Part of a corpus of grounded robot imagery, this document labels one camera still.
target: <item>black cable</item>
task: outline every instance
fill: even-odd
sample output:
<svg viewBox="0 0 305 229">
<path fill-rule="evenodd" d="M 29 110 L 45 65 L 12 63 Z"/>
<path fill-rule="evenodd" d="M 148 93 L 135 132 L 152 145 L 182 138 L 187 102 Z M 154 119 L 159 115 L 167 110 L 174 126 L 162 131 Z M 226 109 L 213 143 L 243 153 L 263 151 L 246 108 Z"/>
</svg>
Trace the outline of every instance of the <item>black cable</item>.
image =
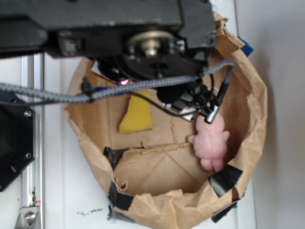
<svg viewBox="0 0 305 229">
<path fill-rule="evenodd" d="M 34 102 L 34 103 L 12 103 L 12 102 L 5 102 L 0 101 L 0 105 L 3 106 L 16 106 L 16 107 L 24 107 L 24 106 L 42 106 L 47 104 L 56 104 L 58 102 L 53 101 L 41 101 L 41 102 Z"/>
<path fill-rule="evenodd" d="M 162 106 L 160 106 L 159 104 L 155 103 L 154 101 L 150 100 L 149 98 L 146 98 L 145 96 L 141 95 L 141 94 L 138 94 L 136 92 L 128 92 L 127 94 L 131 94 L 131 95 L 134 95 L 134 96 L 137 96 L 141 99 L 144 99 L 146 100 L 147 102 L 149 102 L 150 104 L 152 104 L 153 106 L 157 107 L 158 109 L 164 111 L 165 113 L 171 115 L 171 116 L 176 116 L 176 117 L 183 117 L 185 115 L 193 115 L 195 113 L 197 113 L 200 108 L 196 108 L 196 110 L 192 111 L 192 112 L 188 112 L 188 113 L 184 113 L 184 114 L 176 114 L 174 112 L 171 112 L 170 110 L 167 110 L 165 108 L 163 108 Z"/>
</svg>

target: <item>paper bag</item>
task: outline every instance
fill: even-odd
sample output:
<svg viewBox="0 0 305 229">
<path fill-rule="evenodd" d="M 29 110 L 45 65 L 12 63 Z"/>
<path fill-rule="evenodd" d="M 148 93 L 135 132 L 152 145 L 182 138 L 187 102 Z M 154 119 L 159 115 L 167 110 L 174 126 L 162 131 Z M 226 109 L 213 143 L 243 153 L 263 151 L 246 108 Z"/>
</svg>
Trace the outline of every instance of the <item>paper bag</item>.
<svg viewBox="0 0 305 229">
<path fill-rule="evenodd" d="M 190 229 L 198 225 L 243 197 L 261 157 L 267 119 L 266 86 L 241 50 L 244 43 L 226 29 L 227 19 L 215 14 L 215 21 L 218 44 L 209 65 L 224 58 L 236 61 L 220 110 L 225 129 L 231 133 L 225 158 L 229 165 L 219 174 L 204 171 L 193 146 L 186 141 L 187 136 L 196 133 L 194 122 L 172 117 L 151 106 L 152 130 L 119 134 L 128 95 L 68 105 L 64 109 L 92 172 L 114 209 L 138 224 L 153 229 Z M 91 72 L 91 65 L 91 60 L 82 59 L 69 94 L 80 93 L 83 76 L 93 86 L 113 86 Z M 222 69 L 214 74 L 216 87 L 220 87 L 225 72 Z M 209 84 L 207 77 L 203 81 Z M 158 101 L 155 90 L 146 91 Z M 115 169 L 108 153 L 104 155 L 106 147 L 123 149 Z"/>
</svg>

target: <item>metal clamp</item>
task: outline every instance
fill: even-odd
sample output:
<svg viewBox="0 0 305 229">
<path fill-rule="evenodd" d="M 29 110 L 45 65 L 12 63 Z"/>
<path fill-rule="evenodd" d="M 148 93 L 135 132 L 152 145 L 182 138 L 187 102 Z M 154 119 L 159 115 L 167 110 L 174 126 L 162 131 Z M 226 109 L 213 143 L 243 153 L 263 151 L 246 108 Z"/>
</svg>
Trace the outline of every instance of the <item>metal clamp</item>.
<svg viewBox="0 0 305 229">
<path fill-rule="evenodd" d="M 15 229 L 35 229 L 40 228 L 35 222 L 40 222 L 39 207 L 20 208 L 19 216 L 16 222 Z"/>
</svg>

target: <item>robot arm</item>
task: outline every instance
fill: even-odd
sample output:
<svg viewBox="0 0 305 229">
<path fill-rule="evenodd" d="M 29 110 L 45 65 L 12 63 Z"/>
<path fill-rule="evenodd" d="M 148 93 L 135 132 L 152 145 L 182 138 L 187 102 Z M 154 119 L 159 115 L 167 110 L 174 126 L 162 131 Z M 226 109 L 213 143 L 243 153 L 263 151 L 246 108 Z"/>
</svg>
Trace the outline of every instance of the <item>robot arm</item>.
<svg viewBox="0 0 305 229">
<path fill-rule="evenodd" d="M 216 45 L 208 0 L 2 1 L 0 31 L 0 58 L 86 56 L 113 81 L 203 76 Z M 177 113 L 186 107 L 205 117 L 217 112 L 207 107 L 216 97 L 201 77 L 158 88 L 157 95 Z"/>
</svg>

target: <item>plastic connector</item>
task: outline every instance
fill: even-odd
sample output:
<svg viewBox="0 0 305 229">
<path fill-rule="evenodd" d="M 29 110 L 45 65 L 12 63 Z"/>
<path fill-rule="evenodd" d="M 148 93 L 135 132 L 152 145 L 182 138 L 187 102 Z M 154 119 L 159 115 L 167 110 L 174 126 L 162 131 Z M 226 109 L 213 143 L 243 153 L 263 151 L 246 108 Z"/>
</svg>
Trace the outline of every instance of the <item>plastic connector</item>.
<svg viewBox="0 0 305 229">
<path fill-rule="evenodd" d="M 229 83 L 223 82 L 220 86 L 219 92 L 217 94 L 217 103 L 218 105 L 221 105 L 223 103 L 223 99 L 225 96 L 225 93 L 227 92 L 229 87 Z"/>
<path fill-rule="evenodd" d="M 93 89 L 86 76 L 82 79 L 81 91 L 89 97 L 89 103 L 94 101 L 92 97 Z"/>
</svg>

